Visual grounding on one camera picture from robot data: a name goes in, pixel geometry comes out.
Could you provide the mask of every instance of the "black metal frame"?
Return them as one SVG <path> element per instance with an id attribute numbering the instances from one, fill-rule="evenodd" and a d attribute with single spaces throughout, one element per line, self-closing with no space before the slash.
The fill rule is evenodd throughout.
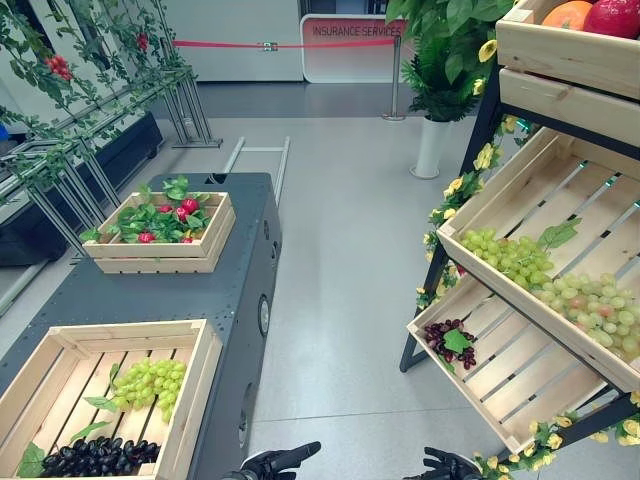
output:
<path id="1" fill-rule="evenodd" d="M 609 150 L 613 150 L 617 153 L 635 158 L 640 161 L 640 148 L 638 147 L 620 142 L 619 140 L 606 137 L 604 135 L 586 130 L 584 128 L 576 127 L 575 125 L 571 125 L 566 122 L 562 122 L 535 112 L 531 112 L 529 110 L 524 110 L 522 108 L 502 103 L 500 100 L 500 82 L 498 75 L 500 68 L 501 67 L 498 65 L 494 67 L 487 82 L 487 87 L 482 98 L 482 102 L 480 103 L 480 110 L 473 127 L 473 133 L 471 134 L 471 139 L 469 140 L 469 144 L 467 145 L 467 151 L 460 168 L 460 175 L 473 170 L 473 161 L 476 159 L 484 144 L 492 140 L 493 133 L 495 132 L 495 129 L 498 126 L 498 123 L 501 121 L 502 115 L 504 114 L 510 114 L 520 118 L 525 118 L 540 125 L 552 128 L 553 130 L 557 130 L 574 137 L 582 138 L 588 142 L 600 145 Z M 431 263 L 429 265 L 427 277 L 424 281 L 424 289 L 427 294 L 435 294 L 436 288 L 438 287 L 438 283 L 440 282 L 440 278 L 442 277 L 442 273 L 448 261 L 448 255 L 444 251 L 442 245 L 438 243 L 433 254 L 433 259 L 431 260 Z M 519 311 L 504 298 L 503 300 L 516 311 Z M 421 312 L 422 310 L 420 308 L 417 308 L 414 316 L 417 316 Z M 553 335 L 550 336 L 556 342 L 562 345 L 561 341 L 556 339 Z M 409 368 L 428 358 L 428 355 L 425 351 L 415 353 L 416 345 L 416 339 L 413 338 L 412 335 L 408 335 L 404 350 L 402 352 L 402 357 L 400 359 L 401 372 L 407 372 Z M 614 389 L 617 390 L 617 388 L 608 384 L 587 403 L 590 403 L 596 398 L 599 398 L 605 393 Z M 637 413 L 638 408 L 629 401 L 629 397 L 630 393 L 619 392 L 619 395 L 607 404 L 601 406 L 597 410 L 594 410 L 587 415 L 584 415 L 578 422 L 571 425 L 570 427 L 562 429 L 562 431 L 560 432 L 560 435 L 563 438 L 561 448 L 582 440 L 583 438 L 586 438 L 595 432 L 607 428 L 625 418 L 630 417 L 634 413 Z M 505 450 L 500 455 L 500 457 L 506 458 L 508 453 L 509 452 Z"/>

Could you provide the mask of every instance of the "white planter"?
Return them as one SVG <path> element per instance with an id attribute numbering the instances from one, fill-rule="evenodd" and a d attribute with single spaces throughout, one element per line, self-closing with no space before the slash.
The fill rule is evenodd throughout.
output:
<path id="1" fill-rule="evenodd" d="M 422 119 L 422 139 L 415 167 L 409 170 L 414 177 L 429 179 L 440 175 L 440 159 L 449 147 L 449 136 L 454 122 L 434 122 Z"/>

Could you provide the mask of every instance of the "red rope barrier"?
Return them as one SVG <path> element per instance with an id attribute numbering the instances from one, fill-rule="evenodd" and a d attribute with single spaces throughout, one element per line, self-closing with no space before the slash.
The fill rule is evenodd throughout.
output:
<path id="1" fill-rule="evenodd" d="M 220 42 L 192 42 L 190 40 L 174 40 L 173 45 L 176 47 L 196 47 L 196 48 L 265 48 L 262 43 L 220 43 Z M 376 47 L 381 45 L 393 45 L 392 38 L 382 40 L 371 40 L 368 42 L 339 42 L 339 43 L 310 43 L 306 45 L 280 45 L 274 47 L 280 48 L 351 48 L 351 47 Z"/>

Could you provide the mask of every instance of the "green grapes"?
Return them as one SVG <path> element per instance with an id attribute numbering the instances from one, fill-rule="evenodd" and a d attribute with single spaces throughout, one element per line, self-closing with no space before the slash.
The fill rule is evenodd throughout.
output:
<path id="1" fill-rule="evenodd" d="M 462 246 L 524 289 L 551 282 L 544 272 L 553 269 L 554 265 L 549 261 L 549 254 L 541 250 L 531 237 L 525 235 L 516 241 L 496 239 L 495 235 L 493 228 L 467 230 Z"/>
<path id="2" fill-rule="evenodd" d="M 162 410 L 162 420 L 169 423 L 186 370 L 177 360 L 152 363 L 145 357 L 113 381 L 112 401 L 120 410 L 139 410 L 151 406 L 157 395 L 156 406 Z"/>
<path id="3" fill-rule="evenodd" d="M 569 273 L 533 294 L 624 361 L 640 357 L 640 305 L 631 290 L 616 287 L 613 275 L 592 280 Z"/>

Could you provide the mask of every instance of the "white wall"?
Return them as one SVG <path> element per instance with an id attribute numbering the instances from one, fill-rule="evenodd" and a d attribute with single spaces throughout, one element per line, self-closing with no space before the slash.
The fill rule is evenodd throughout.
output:
<path id="1" fill-rule="evenodd" d="M 167 22 L 177 40 L 223 43 L 300 43 L 298 0 L 168 1 Z M 302 80 L 300 50 L 181 48 L 199 81 Z"/>

